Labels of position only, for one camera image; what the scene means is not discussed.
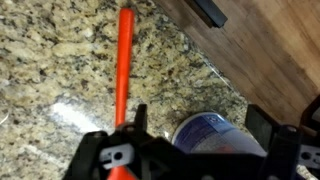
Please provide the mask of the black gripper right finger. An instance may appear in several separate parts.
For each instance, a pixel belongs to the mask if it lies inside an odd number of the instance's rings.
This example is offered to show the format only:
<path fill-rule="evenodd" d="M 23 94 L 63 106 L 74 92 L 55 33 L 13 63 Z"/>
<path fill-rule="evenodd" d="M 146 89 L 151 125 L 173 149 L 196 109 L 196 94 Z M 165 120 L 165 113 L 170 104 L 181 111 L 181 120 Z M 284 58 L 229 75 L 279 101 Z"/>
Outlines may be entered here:
<path fill-rule="evenodd" d="M 262 147 L 269 147 L 280 125 L 258 105 L 249 104 L 245 127 Z"/>

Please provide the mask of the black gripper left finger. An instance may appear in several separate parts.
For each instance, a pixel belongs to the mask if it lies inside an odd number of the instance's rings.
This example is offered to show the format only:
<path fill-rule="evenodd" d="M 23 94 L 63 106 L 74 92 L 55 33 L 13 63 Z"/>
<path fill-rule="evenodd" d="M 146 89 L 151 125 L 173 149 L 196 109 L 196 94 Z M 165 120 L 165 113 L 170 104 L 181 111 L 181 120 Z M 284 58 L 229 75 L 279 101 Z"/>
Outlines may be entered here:
<path fill-rule="evenodd" d="M 139 104 L 134 118 L 134 126 L 137 132 L 147 130 L 147 105 Z"/>

